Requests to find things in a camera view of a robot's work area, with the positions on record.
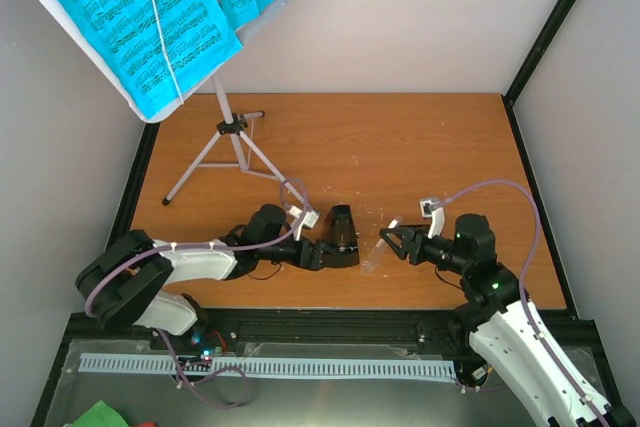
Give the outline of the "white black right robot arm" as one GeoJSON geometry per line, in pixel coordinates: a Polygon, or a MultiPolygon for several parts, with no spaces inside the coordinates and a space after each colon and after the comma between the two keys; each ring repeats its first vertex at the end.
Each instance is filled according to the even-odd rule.
{"type": "Polygon", "coordinates": [[[401,260],[459,275],[466,302],[454,311],[455,336],[498,373],[536,425],[635,425],[631,412],[601,394],[555,340],[523,281],[499,261],[485,216],[459,216],[451,239],[431,235],[426,225],[385,228],[379,237],[401,260]]]}

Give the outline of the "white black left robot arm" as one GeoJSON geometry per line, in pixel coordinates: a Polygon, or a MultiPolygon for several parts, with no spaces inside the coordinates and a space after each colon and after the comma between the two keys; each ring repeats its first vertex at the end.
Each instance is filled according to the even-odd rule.
{"type": "Polygon", "coordinates": [[[230,281],[250,275],[261,261],[316,272],[359,263],[358,237],[347,205],[331,208],[323,236],[302,236],[317,215],[296,206],[265,204],[247,224],[203,243],[154,240],[131,230],[76,277],[85,312],[106,330],[132,326],[159,329],[186,349],[208,337],[205,314],[188,294],[169,294],[168,285],[192,281],[230,281]]]}

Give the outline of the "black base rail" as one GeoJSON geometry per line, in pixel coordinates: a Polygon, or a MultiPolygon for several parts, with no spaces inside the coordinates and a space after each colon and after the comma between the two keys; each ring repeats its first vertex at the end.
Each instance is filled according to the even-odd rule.
{"type": "Polygon", "coordinates": [[[210,324],[194,343],[173,337],[180,352],[224,346],[238,353],[250,343],[388,345],[425,356],[474,358],[451,335],[447,310],[209,309],[210,324]]]}

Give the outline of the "left blue sheet music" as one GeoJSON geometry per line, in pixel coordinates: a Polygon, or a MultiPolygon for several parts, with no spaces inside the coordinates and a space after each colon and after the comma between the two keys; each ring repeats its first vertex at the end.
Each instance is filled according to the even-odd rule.
{"type": "Polygon", "coordinates": [[[217,0],[55,0],[131,108],[170,116],[242,44],[217,0]]]}

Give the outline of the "black right frame post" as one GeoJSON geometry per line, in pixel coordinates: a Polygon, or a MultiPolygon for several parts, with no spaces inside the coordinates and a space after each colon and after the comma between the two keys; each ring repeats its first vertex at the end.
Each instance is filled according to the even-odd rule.
{"type": "Polygon", "coordinates": [[[513,81],[502,96],[506,109],[512,109],[515,106],[576,2],[577,0],[555,2],[513,81]]]}

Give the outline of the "green paper sheet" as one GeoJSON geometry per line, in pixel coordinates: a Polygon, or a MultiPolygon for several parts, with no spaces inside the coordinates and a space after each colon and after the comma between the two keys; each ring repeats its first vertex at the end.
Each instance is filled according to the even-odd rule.
{"type": "Polygon", "coordinates": [[[98,401],[65,427],[128,427],[127,421],[104,401],[98,401]]]}

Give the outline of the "white tripod music stand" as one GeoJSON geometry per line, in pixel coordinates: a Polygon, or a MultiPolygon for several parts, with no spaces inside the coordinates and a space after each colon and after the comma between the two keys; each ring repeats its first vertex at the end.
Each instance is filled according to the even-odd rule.
{"type": "Polygon", "coordinates": [[[39,1],[146,123],[211,82],[222,112],[215,137],[229,138],[235,167],[249,171],[261,153],[254,115],[232,111],[218,70],[290,0],[39,1]]]}

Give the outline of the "black metronome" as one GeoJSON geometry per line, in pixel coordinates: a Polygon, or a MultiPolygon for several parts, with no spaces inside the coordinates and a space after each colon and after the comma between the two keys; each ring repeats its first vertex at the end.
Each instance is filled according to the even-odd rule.
{"type": "Polygon", "coordinates": [[[324,224],[323,240],[345,246],[350,252],[350,266],[360,264],[358,234],[349,205],[333,206],[324,224]]]}

